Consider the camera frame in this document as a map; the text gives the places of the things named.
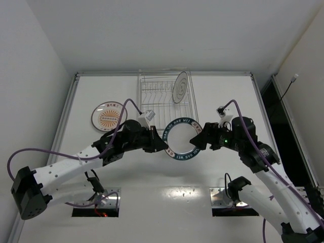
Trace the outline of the white plate wide green band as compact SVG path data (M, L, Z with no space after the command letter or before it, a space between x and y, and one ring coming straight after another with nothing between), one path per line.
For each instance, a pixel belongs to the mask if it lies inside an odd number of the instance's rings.
M194 158L200 149L192 145L190 140L201 133L201 125L189 117L181 117L171 121L162 134L167 144L166 154L172 159L186 161Z

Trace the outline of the white plate thin green rim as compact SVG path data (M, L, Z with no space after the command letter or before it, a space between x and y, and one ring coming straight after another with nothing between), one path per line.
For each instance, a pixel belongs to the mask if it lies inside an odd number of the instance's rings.
M188 74L187 72L183 71L178 75L173 86L172 95L175 104L178 104L183 100L185 93L187 91L187 86L188 86Z

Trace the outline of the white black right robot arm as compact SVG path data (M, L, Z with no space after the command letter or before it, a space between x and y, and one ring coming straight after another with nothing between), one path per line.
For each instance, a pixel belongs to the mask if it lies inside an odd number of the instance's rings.
M228 183L227 197L252 207L277 230L283 242L323 242L323 219L296 191L277 154L258 141L252 119L236 117L231 129L219 123L206 123L190 143L200 150L210 144L211 150L225 147L238 152L240 160L264 183L273 199L243 176Z

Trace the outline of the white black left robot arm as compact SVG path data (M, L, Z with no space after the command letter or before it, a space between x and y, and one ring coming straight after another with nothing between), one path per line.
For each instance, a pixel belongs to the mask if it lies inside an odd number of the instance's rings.
M143 149L155 153L167 147L155 126L143 127L130 119L76 155L65 155L64 160L34 170L21 168L13 179L11 194L21 219L29 220L58 200L59 187L64 182L115 162L125 152Z

